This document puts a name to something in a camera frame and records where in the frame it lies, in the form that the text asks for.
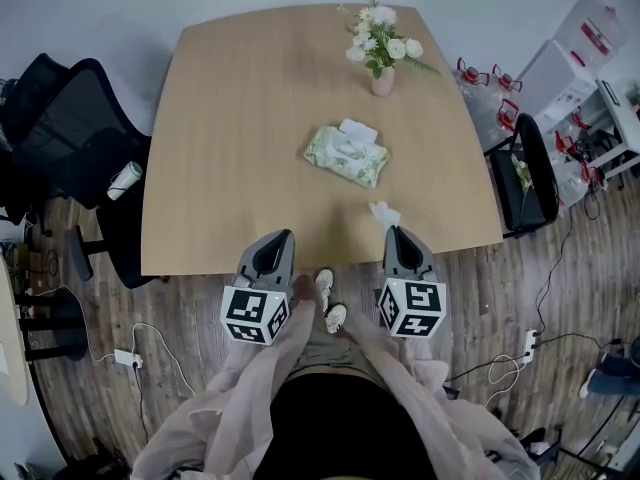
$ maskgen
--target power strip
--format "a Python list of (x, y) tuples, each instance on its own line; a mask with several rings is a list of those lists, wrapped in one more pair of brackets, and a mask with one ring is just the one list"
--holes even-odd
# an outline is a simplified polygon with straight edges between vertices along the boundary
[(125, 366), (131, 366), (135, 363), (136, 368), (142, 368), (142, 356), (140, 354), (132, 354), (131, 352), (127, 352), (126, 350), (115, 349), (113, 351), (115, 355), (116, 363), (124, 364)]
[(522, 352), (522, 364), (533, 361), (534, 345), (536, 344), (536, 331), (529, 329), (524, 335), (524, 351)]

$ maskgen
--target round table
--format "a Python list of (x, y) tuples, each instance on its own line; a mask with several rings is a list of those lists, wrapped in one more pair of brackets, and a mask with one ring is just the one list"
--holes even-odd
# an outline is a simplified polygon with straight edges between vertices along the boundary
[[(28, 397), (27, 362), (67, 356), (80, 360), (87, 351), (87, 333), (82, 308), (67, 288), (52, 297), (14, 295), (7, 264), (0, 255), (0, 384), (19, 405)], [(20, 318), (16, 304), (50, 308), (50, 318)], [(56, 346), (31, 350), (26, 333), (52, 330)]]

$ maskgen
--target white wall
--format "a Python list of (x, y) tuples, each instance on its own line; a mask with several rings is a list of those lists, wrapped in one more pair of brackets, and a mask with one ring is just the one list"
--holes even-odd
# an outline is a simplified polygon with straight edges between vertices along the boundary
[[(117, 84), (151, 102), (187, 25), (274, 6), (354, 1), (364, 0), (0, 0), (0, 77), (20, 75), (41, 51), (68, 64), (93, 55)], [(576, 0), (383, 1), (417, 7), (450, 63), (463, 55), (478, 67), (497, 62), (517, 74)], [(605, 1), (616, 7), (629, 39), (602, 74), (640, 80), (640, 0)], [(159, 53), (149, 60), (152, 50)]]
[(45, 478), (67, 464), (44, 419), (31, 377), (27, 405), (18, 406), (0, 386), (0, 476), (18, 480), (15, 463), (29, 463)]

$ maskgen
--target white shoe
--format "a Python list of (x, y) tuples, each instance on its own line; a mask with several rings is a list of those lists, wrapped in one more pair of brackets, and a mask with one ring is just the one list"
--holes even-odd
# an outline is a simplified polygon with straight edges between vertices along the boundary
[(589, 394), (589, 381), (591, 380), (591, 377), (593, 377), (593, 374), (596, 373), (596, 371), (597, 370), (594, 368), (589, 372), (589, 376), (587, 377), (587, 382), (585, 382), (582, 385), (582, 387), (580, 388), (580, 392), (578, 393), (578, 396), (580, 398), (587, 398), (587, 395)]
[(346, 319), (347, 308), (343, 304), (336, 304), (325, 317), (325, 321), (327, 322), (327, 331), (329, 331), (330, 334), (337, 333)]
[(322, 314), (326, 315), (329, 307), (329, 295), (331, 288), (333, 288), (333, 272), (328, 268), (323, 268), (316, 276), (316, 287), (322, 296)]

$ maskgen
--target wooden floor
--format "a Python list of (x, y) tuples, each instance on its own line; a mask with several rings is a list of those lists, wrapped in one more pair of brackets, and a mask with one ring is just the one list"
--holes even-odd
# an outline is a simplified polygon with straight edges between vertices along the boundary
[[(574, 209), (573, 230), (542, 306), (547, 325), (542, 339), (578, 332), (604, 344), (617, 337), (629, 342), (640, 334), (640, 181), (626, 181), (624, 191), (611, 187), (599, 195), (601, 216), (597, 220), (587, 219), (582, 206)], [(163, 332), (196, 392), (203, 391), (229, 347), (217, 308), (231, 277), (176, 277), (130, 291), (103, 254), (92, 259), (93, 279), (82, 283), (65, 261), (64, 230), (79, 224), (85, 239), (98, 238), (94, 213), (55, 200), (48, 219), (54, 235), (40, 241), (41, 251), (53, 248), (60, 254), (62, 283), (83, 301), (94, 355), (100, 358), (114, 348), (131, 350), (133, 324), (148, 322)], [(453, 375), (503, 352), (520, 355), (525, 330), (540, 330), (534, 299), (569, 226), (570, 217), (564, 215), (535, 236), (438, 255), (439, 277), (449, 286), (451, 318), (439, 329), (435, 348), (438, 357), (450, 362)], [(337, 281), (332, 298), (347, 307), (363, 305), (373, 315), (372, 290), (380, 286), (380, 265), (335, 267), (334, 271)], [(34, 339), (46, 341), (35, 335)], [(153, 433), (190, 393), (153, 330), (138, 329), (136, 343), (145, 361), (140, 372), (144, 419)], [(536, 351), (516, 386), (494, 398), (489, 408), (499, 407), (506, 425), (522, 435), (539, 426), (562, 425), (564, 446), (577, 452), (619, 399), (590, 395), (581, 400), (577, 396), (601, 355), (594, 343), (579, 337), (546, 344)], [(494, 378), (508, 367), (509, 363), (496, 365)], [(114, 364), (111, 357), (96, 363), (86, 356), (78, 363), (64, 358), (40, 361), (37, 371), (46, 405), (71, 456), (91, 453), (90, 438), (95, 436), (133, 462), (145, 436), (138, 415), (139, 392), (130, 369)], [(508, 387), (512, 377), (491, 386), (487, 371), (483, 368), (462, 377), (453, 387), (462, 390), (463, 398), (484, 404), (495, 390)], [(633, 400), (624, 401), (586, 456), (604, 438), (615, 445), (626, 437), (632, 404)], [(544, 477), (577, 478), (582, 469), (564, 458), (557, 466), (547, 466)]]

